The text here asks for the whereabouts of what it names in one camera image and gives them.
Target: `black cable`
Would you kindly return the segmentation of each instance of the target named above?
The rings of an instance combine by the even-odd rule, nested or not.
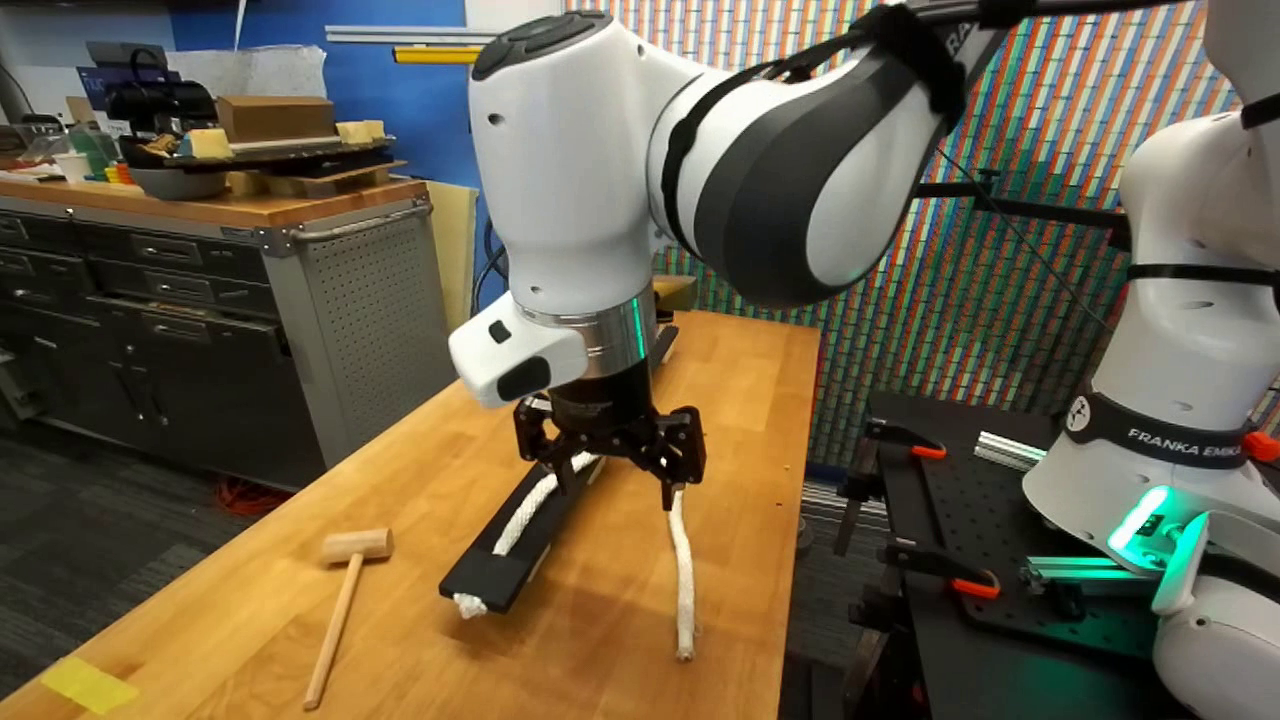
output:
[[[480,313],[480,295],[484,295],[487,276],[501,276],[504,287],[510,287],[510,248],[497,241],[494,220],[484,220],[480,252],[484,252],[484,268],[480,268],[480,281],[471,287],[471,313]]]
[[[959,175],[980,180],[980,175],[978,175],[967,163],[959,163],[952,153],[940,147],[940,157],[945,157]],[[1053,276],[1053,282],[1057,282],[1060,292],[1070,292],[1097,329],[1108,329],[1108,316],[1097,316],[1097,313],[1084,305],[1084,287],[1081,287],[1073,276],[1057,272],[1053,261],[1047,261],[1036,242],[1027,242],[1027,248],[1031,248],[1031,261]]]
[[[980,175],[971,175],[952,153],[940,147],[940,157],[945,157],[945,163],[952,163],[963,180],[980,185]]]

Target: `wall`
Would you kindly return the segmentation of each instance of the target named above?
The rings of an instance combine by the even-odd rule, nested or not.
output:
[[[178,47],[234,47],[234,7],[234,0],[178,0]],[[240,42],[320,42],[341,115],[384,115],[412,175],[476,189],[470,72],[399,66],[389,47],[326,42],[326,24],[465,24],[465,0],[251,0]]]
[[[0,55],[35,110],[64,110],[64,97],[85,97],[78,79],[78,63],[89,63],[85,39],[172,47],[172,24],[166,0],[0,5]]]

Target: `black object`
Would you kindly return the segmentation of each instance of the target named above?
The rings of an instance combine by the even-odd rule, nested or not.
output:
[[[971,5],[924,5],[924,24],[984,24],[1014,26],[1027,14],[1102,14],[1102,11],[1137,11],[1182,0],[971,0]]]
[[[1105,226],[1113,248],[1121,248],[1121,252],[1133,248],[1133,232],[1129,232],[1129,217],[1126,212],[1005,198],[1005,194],[997,194],[997,180],[1002,180],[1002,171],[980,169],[980,180],[971,180],[971,185],[915,185],[912,194],[967,194],[971,207],[980,207],[980,212]]]
[[[520,26],[510,26],[484,42],[484,53],[471,63],[471,79],[487,79],[501,66],[527,63],[537,55],[552,55],[560,42],[592,35],[606,24],[609,24],[606,11],[564,11],[564,14],[539,14]]]
[[[863,31],[875,53],[895,55],[930,87],[930,109],[952,132],[963,115],[963,63],[948,42],[904,5],[875,5],[870,14],[851,21],[850,31]]]
[[[850,602],[850,625],[895,637],[895,632],[912,632],[912,606],[904,602],[904,596],[863,588],[863,596]]]
[[[172,118],[183,126],[215,124],[209,87],[194,79],[111,87],[108,115],[127,118],[131,132],[170,132]]]
[[[889,414],[870,414],[870,420],[863,420],[863,436],[870,436],[870,438],[882,438],[882,443],[909,443],[912,451],[915,451],[915,446],[931,446],[931,451],[945,451],[945,446],[948,446],[948,443],[940,443],[940,438],[931,438],[931,436],[922,436],[915,428],[895,425],[895,420],[889,420]]]
[[[271,169],[271,175],[329,175],[345,169],[392,161],[392,139],[378,143],[313,143],[313,147],[235,147],[235,157],[170,157],[166,169],[183,171],[234,171],[234,169]]]
[[[1232,578],[1241,588],[1252,588],[1255,596],[1268,596],[1274,602],[1280,602],[1280,574],[1241,558],[1241,554],[1217,554],[1210,550],[1201,558],[1201,574],[1221,574],[1221,578]]]
[[[838,554],[850,554],[856,520],[859,520],[859,511],[863,511],[863,498],[886,496],[886,474],[882,474],[875,443],[873,443],[870,436],[856,436],[856,438],[851,438],[851,463],[850,463],[850,474],[845,474],[845,485],[840,485],[840,496],[845,496],[845,511],[840,511],[840,529],[838,529],[834,550],[838,550]]]
[[[971,459],[978,432],[1002,432],[1027,443],[1047,443],[1053,425],[1044,414],[1010,414],[990,409],[959,409],[940,400],[875,395],[873,412],[899,414],[912,428],[952,443],[948,463],[912,463],[904,446],[882,446],[886,498],[895,535],[922,543],[945,543],[991,572],[1014,572],[1014,554],[1081,554],[1081,543],[1053,535],[1031,508],[1021,498],[1021,474],[1002,463]],[[1002,485],[984,498],[991,504],[952,504],[940,485]],[[948,517],[978,533],[971,543],[948,540]],[[978,543],[1024,543],[1005,548],[997,558],[978,550]],[[1185,710],[1149,659],[1126,659],[1117,653],[1073,647],[1070,638],[1041,638],[1031,632],[997,632],[971,619],[955,596],[940,591],[931,574],[904,574],[904,596],[912,606],[912,637],[922,653],[922,671],[930,682],[931,720],[971,720],[971,714],[1036,714],[1036,720],[1133,720],[1133,714],[1191,714]],[[990,602],[991,619],[1021,599],[1021,588],[1005,588],[1002,602]],[[1093,616],[1117,602],[1093,602],[1084,625],[1060,619],[1053,606],[1036,602],[1047,627],[1089,632]],[[1137,625],[1152,632],[1152,610],[1133,606],[1129,619],[1108,619],[1117,627]]]
[[[1081,391],[1070,409],[1066,432],[1077,443],[1108,438],[1169,463],[1241,468],[1248,428],[1206,432],[1206,428],[1164,425],[1156,414],[1117,405],[1105,391]]]
[[[518,405],[518,438],[526,459],[569,468],[578,451],[629,457],[662,478],[662,498],[673,508],[678,485],[703,478],[703,425],[696,409],[662,414],[648,400],[648,361],[547,391],[547,405]]]
[[[924,572],[924,574],[945,574],[945,578],[971,578],[971,584],[990,584],[990,588],[1002,588],[997,572],[963,558],[963,554],[952,554],[945,548],[924,548],[915,540],[904,540],[895,535],[882,558],[889,566],[899,566],[899,572]]]
[[[1133,263],[1129,281],[1213,281],[1213,282],[1280,282],[1274,268],[1221,268],[1221,263]]]
[[[510,367],[510,375],[497,379],[497,395],[518,400],[547,385],[552,385],[552,365],[546,354],[527,354],[526,365]]]
[[[1073,625],[1089,616],[1089,599],[1081,584],[1066,584],[1066,578],[1044,584],[1044,602]]]
[[[494,543],[510,529],[513,511],[526,504],[526,496],[552,470],[552,463],[534,463],[527,474],[518,485],[518,493],[504,498],[504,508],[484,524],[484,533],[471,540],[471,548],[449,566],[441,578],[441,596],[480,596],[487,610],[510,610],[539,558],[552,550],[552,540],[560,535],[564,520],[574,517],[578,498],[589,493],[592,474],[602,470],[602,459],[592,459],[580,470],[555,470],[560,488],[539,504],[539,511],[527,520],[520,540],[510,554],[494,554]]]
[[[1280,118],[1280,92],[1241,109],[1245,126]]]
[[[513,338],[513,329],[510,329],[504,319],[494,319],[494,325],[487,325],[487,334],[494,334],[497,345],[504,345],[504,338]]]

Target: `drawer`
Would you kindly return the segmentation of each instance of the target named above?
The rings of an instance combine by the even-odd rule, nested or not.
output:
[[[34,276],[30,252],[0,248],[0,276]]]
[[[166,263],[234,281],[269,281],[265,255],[258,248],[108,225],[85,225],[79,232],[85,248],[104,261]]]
[[[194,235],[131,232],[127,242],[148,263],[204,268],[200,241]]]
[[[265,255],[240,242],[204,242],[204,268],[212,276],[269,281]]]
[[[0,242],[30,242],[30,226],[16,217],[0,217]]]
[[[125,338],[166,338],[166,345],[215,345],[215,346],[261,346],[286,354],[281,325],[228,319],[209,313],[152,309],[131,299],[89,299],[108,329]]]
[[[204,276],[148,272],[148,287],[155,305],[212,309],[212,292]]]
[[[228,316],[277,316],[271,287],[212,281],[212,309]]]
[[[58,217],[21,217],[30,248],[43,252],[79,252],[79,232],[69,220]]]
[[[0,276],[0,305],[21,305],[21,309],[48,309],[64,313],[78,309],[78,299],[61,295],[58,287],[42,282],[35,276]]]
[[[96,287],[108,295],[131,295],[131,299],[148,299],[152,295],[152,281],[148,268],[142,263],[108,263],[108,261],[89,261]]]
[[[34,276],[58,292],[79,295],[94,292],[89,268],[79,255],[30,255]]]

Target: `wooden table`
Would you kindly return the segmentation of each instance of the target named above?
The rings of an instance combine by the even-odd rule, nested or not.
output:
[[[421,180],[380,185],[320,198],[155,198],[137,185],[7,185],[0,180],[0,207],[48,212],[111,212],[170,225],[215,226],[294,226],[326,217],[364,212],[398,198],[428,198]]]
[[[341,572],[320,535],[392,524],[364,572],[320,714],[778,714],[821,338],[688,313],[658,405],[696,405],[709,478],[688,488],[696,659],[673,654],[678,572],[658,478],[609,463],[510,616],[465,625],[435,578],[526,463],[510,412],[449,386],[354,459],[78,647],[137,700],[111,714],[303,714]],[[0,714],[78,714],[26,682]]]

